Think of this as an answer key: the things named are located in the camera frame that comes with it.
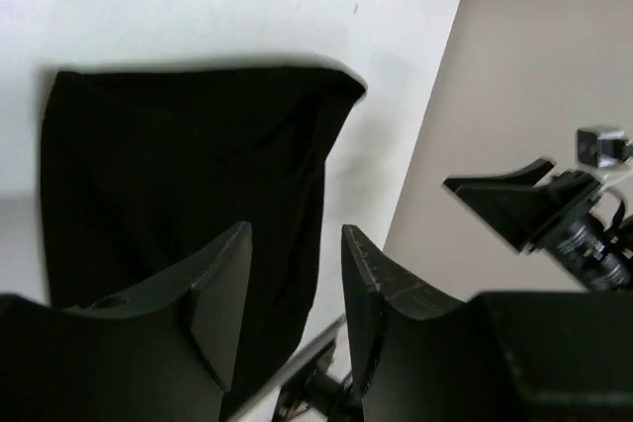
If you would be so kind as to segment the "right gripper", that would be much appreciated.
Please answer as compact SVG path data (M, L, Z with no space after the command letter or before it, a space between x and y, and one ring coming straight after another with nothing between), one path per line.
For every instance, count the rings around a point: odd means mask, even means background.
M503 175L449 176L443 186L516 251L544 251L585 289L632 290L632 216L612 187L580 170L535 186L555 163L539 158ZM618 206L610 224L592 213L602 196Z

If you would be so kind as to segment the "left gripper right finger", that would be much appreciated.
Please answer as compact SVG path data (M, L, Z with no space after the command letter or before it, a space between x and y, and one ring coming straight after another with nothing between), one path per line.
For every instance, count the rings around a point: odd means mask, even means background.
M341 230L354 386L368 421L628 421L632 297L458 300Z

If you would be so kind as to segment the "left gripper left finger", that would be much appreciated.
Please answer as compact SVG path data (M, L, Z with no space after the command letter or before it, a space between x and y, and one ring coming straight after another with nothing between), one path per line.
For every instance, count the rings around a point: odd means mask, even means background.
M250 264L251 227L240 222L87 308L2 295L2 419L217 420L233 378Z

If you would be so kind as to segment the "black skirt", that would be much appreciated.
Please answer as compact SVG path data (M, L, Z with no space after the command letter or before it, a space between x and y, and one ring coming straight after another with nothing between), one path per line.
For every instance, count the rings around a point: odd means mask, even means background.
M228 419L300 344L317 289L325 162L366 90L319 65L59 72L40 155L51 305L120 292L248 222Z

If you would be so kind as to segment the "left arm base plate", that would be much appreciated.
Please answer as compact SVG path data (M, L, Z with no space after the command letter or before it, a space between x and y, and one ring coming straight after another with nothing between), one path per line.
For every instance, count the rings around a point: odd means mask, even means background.
M282 385L272 421L297 421L310 410L326 421L364 420L361 401L354 393L352 374L336 380L327 373L335 349L336 341L332 338Z

